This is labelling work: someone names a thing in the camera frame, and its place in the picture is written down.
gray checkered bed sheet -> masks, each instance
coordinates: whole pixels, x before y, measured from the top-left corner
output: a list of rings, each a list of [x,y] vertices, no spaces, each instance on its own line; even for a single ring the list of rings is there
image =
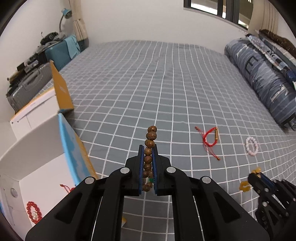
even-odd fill
[[[101,177],[137,155],[147,127],[156,125],[160,155],[188,176],[212,177],[253,217],[258,195],[239,191],[253,169],[295,183],[296,133],[275,123],[220,53],[197,45],[110,42],[89,47],[61,74],[75,106],[66,118]],[[221,161],[204,150],[195,126],[206,131],[218,126],[213,150]],[[245,151],[248,136],[259,142],[255,157]],[[170,197],[153,191],[126,197],[123,216],[122,240],[174,240]]]

open box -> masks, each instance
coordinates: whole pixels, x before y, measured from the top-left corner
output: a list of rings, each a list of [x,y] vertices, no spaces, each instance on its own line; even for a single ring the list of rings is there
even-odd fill
[[[64,78],[55,68],[53,61],[50,61],[50,66],[54,86],[31,100],[10,120],[17,139],[22,138],[51,116],[74,109]]]
[[[36,203],[44,217],[67,195],[60,184],[72,188],[87,176],[97,179],[83,143],[64,116],[55,114],[18,140],[0,159],[2,211],[25,239],[34,226],[27,203]]]

beige curtain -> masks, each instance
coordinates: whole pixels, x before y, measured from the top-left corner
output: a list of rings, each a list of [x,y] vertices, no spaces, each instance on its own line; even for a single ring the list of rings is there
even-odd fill
[[[258,36],[255,30],[268,29],[277,33],[279,12],[268,0],[253,0],[253,14],[248,33]]]
[[[87,31],[81,12],[81,0],[69,0],[69,2],[72,10],[73,29],[75,31],[77,41],[87,39]]]

white bead bracelet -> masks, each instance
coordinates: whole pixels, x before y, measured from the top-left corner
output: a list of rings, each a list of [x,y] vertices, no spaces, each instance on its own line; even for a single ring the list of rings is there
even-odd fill
[[[255,144],[255,151],[254,151],[254,152],[252,152],[252,151],[250,150],[250,148],[249,148],[249,141],[251,141],[251,142],[253,142],[253,143]],[[255,156],[255,155],[258,153],[258,143],[257,143],[257,141],[255,140],[255,138],[253,138],[253,137],[248,137],[248,138],[246,139],[246,150],[247,150],[248,154],[251,155],[251,156]]]

wooden bead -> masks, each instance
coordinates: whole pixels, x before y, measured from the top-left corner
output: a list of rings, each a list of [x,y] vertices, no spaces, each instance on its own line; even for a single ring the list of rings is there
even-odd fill
[[[153,172],[152,171],[148,172],[148,177],[153,178]]]
[[[144,154],[150,156],[152,154],[152,149],[151,148],[145,148],[144,149]]]
[[[148,147],[148,148],[153,148],[155,146],[155,143],[154,141],[151,141],[151,140],[146,140],[145,141],[145,146]]]
[[[144,184],[143,187],[142,187],[142,190],[143,190],[144,192],[149,192],[150,189],[151,189],[151,187],[150,187],[148,184]]]
[[[144,178],[147,178],[148,175],[149,175],[149,172],[148,172],[148,171],[143,171],[143,177],[144,177]]]
[[[145,171],[151,171],[151,169],[152,169],[151,163],[145,163],[144,164],[144,170]]]
[[[147,185],[149,185],[150,188],[153,188],[153,183],[152,182],[148,182]]]
[[[144,162],[145,163],[151,163],[152,162],[152,156],[144,156]]]
[[[147,139],[149,139],[151,141],[154,141],[156,139],[156,137],[157,137],[156,132],[154,132],[154,131],[151,131],[151,132],[147,133],[147,136],[148,136]]]
[[[148,127],[147,131],[148,132],[151,132],[151,131],[157,132],[157,127],[156,126],[150,126],[150,127]]]

